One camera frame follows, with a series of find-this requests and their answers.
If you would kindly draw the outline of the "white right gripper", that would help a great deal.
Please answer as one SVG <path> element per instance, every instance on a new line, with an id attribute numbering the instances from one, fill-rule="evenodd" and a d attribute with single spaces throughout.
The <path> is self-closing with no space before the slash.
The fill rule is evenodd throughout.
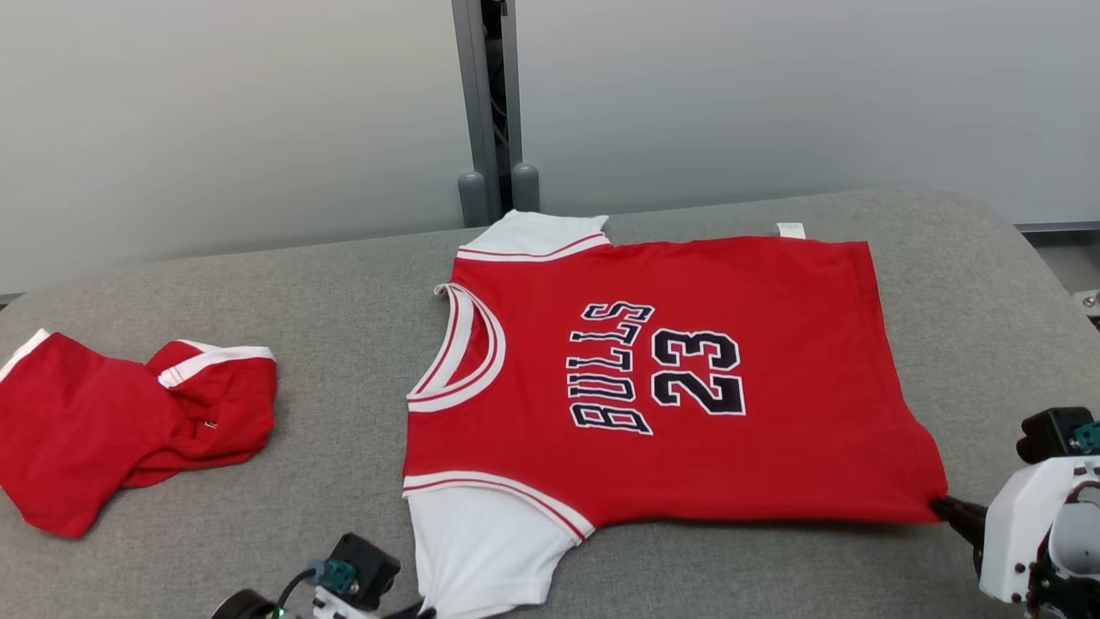
<path id="1" fill-rule="evenodd" d="M 952 496 L 936 513 L 971 546 L 983 546 L 980 592 L 1023 603 L 1028 566 L 1052 551 L 1058 575 L 1097 579 L 1097 456 L 1046 458 L 1019 469 L 989 508 Z"/>

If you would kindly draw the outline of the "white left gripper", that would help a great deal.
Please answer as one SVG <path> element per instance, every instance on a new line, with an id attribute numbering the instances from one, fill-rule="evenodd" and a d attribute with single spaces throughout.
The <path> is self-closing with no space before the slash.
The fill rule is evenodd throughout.
<path id="1" fill-rule="evenodd" d="M 382 619 L 433 619 L 436 608 L 426 603 L 416 603 L 405 609 L 382 617 Z M 314 619 L 380 619 L 377 614 L 354 607 L 341 596 L 323 587 L 314 590 Z"/>

